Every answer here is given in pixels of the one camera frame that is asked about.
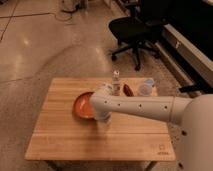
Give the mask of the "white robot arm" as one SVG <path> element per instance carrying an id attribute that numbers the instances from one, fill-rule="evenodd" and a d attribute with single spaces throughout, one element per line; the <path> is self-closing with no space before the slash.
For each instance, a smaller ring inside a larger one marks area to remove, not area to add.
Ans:
<path id="1" fill-rule="evenodd" d="M 91 96 L 90 104 L 98 121 L 118 112 L 179 125 L 180 170 L 213 171 L 213 94 L 195 98 L 114 96 L 111 86 L 103 85 Z"/>

